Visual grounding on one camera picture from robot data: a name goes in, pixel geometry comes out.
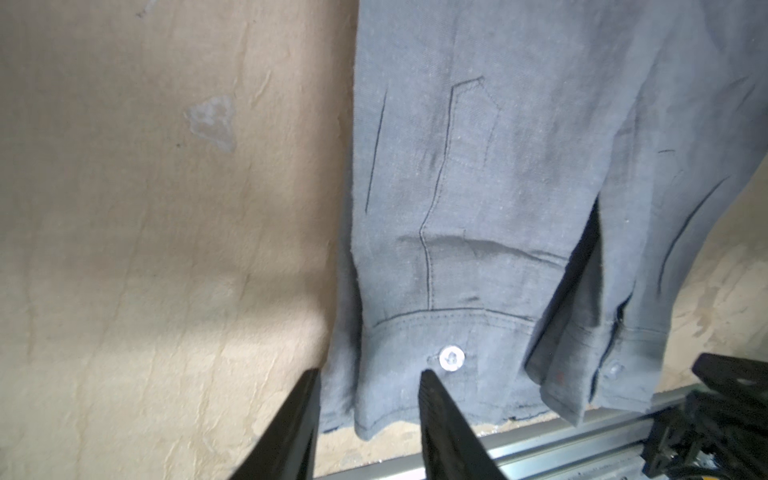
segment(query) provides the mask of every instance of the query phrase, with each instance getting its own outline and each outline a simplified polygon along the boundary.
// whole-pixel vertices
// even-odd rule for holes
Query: metal rail
[[[563,419],[527,425],[480,440],[508,478],[560,480],[579,468],[600,468],[610,462],[637,457],[658,412],[682,403],[685,395],[700,386],[688,386],[654,395],[645,413],[624,410],[590,410],[580,426]],[[423,480],[421,454],[337,472],[323,480]]]

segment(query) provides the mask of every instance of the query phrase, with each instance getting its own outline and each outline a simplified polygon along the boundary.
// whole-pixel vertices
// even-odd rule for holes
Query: seam
[[[437,180],[435,182],[435,193],[432,195],[432,204],[429,205],[429,210],[427,210],[427,214],[424,216],[422,225],[419,228],[419,239],[422,242],[422,247],[424,247],[424,256],[426,258],[426,264],[427,264],[427,272],[426,272],[427,310],[432,310],[432,308],[434,308],[435,299],[434,299],[434,285],[432,284],[432,258],[429,256],[429,248],[427,247],[426,238],[424,236],[424,229],[426,228],[426,224],[427,224],[427,221],[429,220],[429,217],[432,215],[432,212],[435,210],[435,207],[440,201],[440,195],[442,193],[442,174],[443,174],[443,171],[445,170],[446,164],[448,163],[448,156],[451,151],[452,132],[453,132],[453,128],[455,127],[455,115],[456,115],[455,104],[458,102],[458,96],[460,94],[464,94],[466,92],[472,91],[475,88],[477,88],[478,85],[480,85],[481,79],[482,77],[475,78],[473,80],[462,82],[460,84],[456,84],[451,87],[451,94],[450,94],[449,103],[448,103],[448,125],[445,131],[445,148],[443,150],[442,162],[440,163],[440,168],[438,169],[438,173],[437,173]],[[457,91],[457,87],[464,87],[465,85],[468,85],[468,87],[465,90],[461,92]]]
[[[382,103],[382,113],[379,117],[379,129],[376,132],[376,143],[373,145],[373,162],[371,163],[371,178],[368,181],[368,195],[366,196],[366,214],[368,213],[368,203],[371,201],[371,188],[373,187],[373,171],[376,169],[376,155],[379,153],[379,139],[382,136],[382,125],[384,124],[384,109],[386,108],[386,95],[389,89],[384,90],[384,102]]]
[[[441,318],[440,316],[436,316],[434,314],[434,312],[456,312],[453,315],[463,314],[463,315],[474,315],[474,316],[482,315],[483,313],[490,313],[492,315],[499,315],[499,316],[504,316],[504,317],[508,316],[508,317],[513,318],[513,319],[522,320],[524,322],[530,322],[530,323],[535,323],[536,322],[536,319],[531,318],[530,316],[514,315],[512,313],[499,312],[498,310],[489,310],[489,309],[486,309],[486,308],[461,307],[461,308],[446,308],[446,309],[439,309],[439,310],[414,310],[412,312],[398,313],[397,315],[391,316],[391,317],[386,318],[384,320],[379,320],[378,322],[376,322],[373,325],[371,325],[371,328],[374,329],[377,326],[382,325],[383,323],[387,323],[387,322],[390,322],[392,320],[397,320],[397,319],[399,319],[401,317],[404,317],[404,316],[417,315],[417,314],[420,314],[420,313],[422,315],[425,315],[425,316],[429,315],[430,318]]]
[[[426,325],[430,325],[430,324],[434,323],[434,319],[439,319],[439,318],[443,318],[443,321],[442,321],[443,324],[449,324],[449,325],[452,325],[454,323],[466,324],[466,318],[465,317],[458,318],[458,319],[457,318],[453,318],[453,317],[457,317],[457,316],[456,315],[447,315],[447,316],[434,316],[434,317],[432,317],[430,319],[414,319],[411,322],[407,323],[406,327],[398,326],[396,324],[394,325],[394,327],[396,328],[396,331],[402,332],[402,331],[404,331],[406,329],[409,329],[409,328],[412,329],[412,328],[418,328],[418,327],[423,327],[423,326],[426,326]],[[496,325],[494,323],[483,323],[482,325],[485,326],[485,327],[488,327],[488,328],[501,329],[501,330],[505,330],[505,331],[510,332],[510,333],[517,333],[517,334],[521,334],[521,335],[527,336],[527,337],[531,336],[531,333],[532,333],[532,330],[533,330],[532,326],[524,325],[524,324],[520,324],[520,323],[515,323],[515,326]],[[379,336],[389,332],[391,330],[391,328],[392,328],[392,326],[385,325],[383,328],[375,329],[373,331],[364,332],[363,334],[365,335],[365,337],[366,337],[366,339],[368,341],[372,342],[377,337],[379,337]]]
[[[696,216],[696,213],[698,213],[699,209],[704,205],[704,203],[709,200],[709,198],[712,196],[713,193],[715,193],[715,190],[720,188],[720,185],[723,184],[725,180],[728,180],[730,178],[730,175],[725,177],[724,179],[720,180],[715,184],[712,189],[707,192],[706,195],[699,201],[699,203],[694,207],[693,211],[691,211],[688,216],[686,217],[685,221],[683,222],[683,226],[680,228],[680,230],[677,232],[677,235],[675,235],[674,239],[672,240],[672,243],[670,244],[669,249],[667,250],[667,254],[664,255],[664,261],[661,262],[661,269],[659,271],[659,280],[656,287],[656,297],[661,296],[661,284],[664,281],[664,269],[667,267],[667,261],[670,259],[670,256],[672,255],[672,250],[674,250],[675,245],[677,245],[677,242],[680,240],[680,238],[683,236],[683,233],[688,228],[688,225],[692,221],[692,219]]]

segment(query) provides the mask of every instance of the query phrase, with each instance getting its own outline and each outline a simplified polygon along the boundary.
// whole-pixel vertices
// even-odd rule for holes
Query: wall
[[[322,361],[355,18],[0,3],[0,478],[226,478]],[[768,351],[767,169],[680,295],[664,388],[700,349]],[[418,448],[341,430],[317,471]]]

